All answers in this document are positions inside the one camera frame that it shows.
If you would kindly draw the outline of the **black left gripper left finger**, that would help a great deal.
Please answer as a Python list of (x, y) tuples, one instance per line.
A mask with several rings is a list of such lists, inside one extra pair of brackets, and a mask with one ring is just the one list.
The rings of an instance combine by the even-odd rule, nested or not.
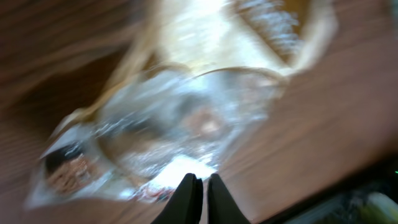
[(188, 173), (151, 224), (199, 224), (203, 207), (203, 181)]

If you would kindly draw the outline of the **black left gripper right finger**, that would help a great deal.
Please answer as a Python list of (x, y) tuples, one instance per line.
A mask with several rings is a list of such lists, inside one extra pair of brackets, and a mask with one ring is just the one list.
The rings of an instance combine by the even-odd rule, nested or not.
[(212, 174), (207, 190), (208, 224), (250, 224), (218, 174)]

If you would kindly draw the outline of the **brown mushroom packet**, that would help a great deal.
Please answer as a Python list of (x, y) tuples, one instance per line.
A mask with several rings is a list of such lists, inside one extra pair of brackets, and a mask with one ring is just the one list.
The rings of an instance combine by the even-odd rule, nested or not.
[(101, 96), (55, 128), (26, 207), (158, 202), (189, 172), (209, 178), (336, 27), (329, 0), (154, 1)]

